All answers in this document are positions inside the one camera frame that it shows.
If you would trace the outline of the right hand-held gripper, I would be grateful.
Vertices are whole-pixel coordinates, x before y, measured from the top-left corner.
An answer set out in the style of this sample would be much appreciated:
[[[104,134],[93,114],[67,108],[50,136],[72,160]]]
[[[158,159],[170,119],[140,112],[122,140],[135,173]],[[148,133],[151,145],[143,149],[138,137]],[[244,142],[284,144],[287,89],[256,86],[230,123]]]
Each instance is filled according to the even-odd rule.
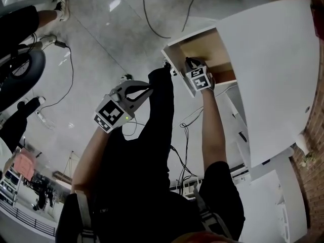
[[[186,57],[185,66],[186,66],[186,77],[189,79],[190,84],[195,91],[201,91],[204,89],[209,89],[212,87],[212,75],[206,67],[204,60],[200,58],[195,58],[194,64],[192,63],[192,58]]]

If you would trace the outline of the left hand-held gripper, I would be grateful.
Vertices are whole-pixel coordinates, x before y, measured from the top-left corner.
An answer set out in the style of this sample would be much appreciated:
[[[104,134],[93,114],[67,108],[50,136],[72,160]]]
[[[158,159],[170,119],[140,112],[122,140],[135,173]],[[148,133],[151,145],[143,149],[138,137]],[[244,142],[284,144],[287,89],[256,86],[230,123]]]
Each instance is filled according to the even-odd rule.
[[[130,94],[142,92],[135,98],[130,98]],[[94,122],[106,133],[122,127],[127,122],[135,118],[135,111],[150,97],[153,88],[149,83],[139,80],[124,81],[117,91],[112,89],[106,94],[93,116]]]

